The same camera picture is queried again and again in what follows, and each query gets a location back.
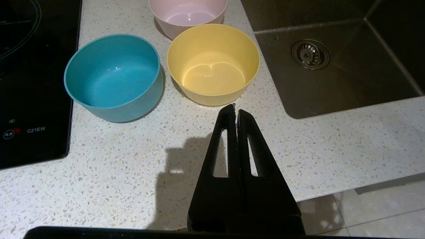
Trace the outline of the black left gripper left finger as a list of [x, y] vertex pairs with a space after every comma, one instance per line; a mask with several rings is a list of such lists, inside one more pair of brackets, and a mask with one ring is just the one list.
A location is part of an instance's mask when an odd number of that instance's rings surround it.
[[[222, 233], [242, 212], [242, 182], [234, 104], [222, 108], [217, 116], [211, 140], [199, 174], [187, 214], [187, 230]], [[221, 134], [227, 131], [228, 177], [214, 176]]]

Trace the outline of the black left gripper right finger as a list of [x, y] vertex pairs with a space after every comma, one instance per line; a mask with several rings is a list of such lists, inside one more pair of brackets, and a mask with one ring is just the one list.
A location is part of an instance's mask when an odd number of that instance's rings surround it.
[[264, 234], [305, 235], [300, 209], [254, 117], [239, 110], [238, 156], [243, 218]]

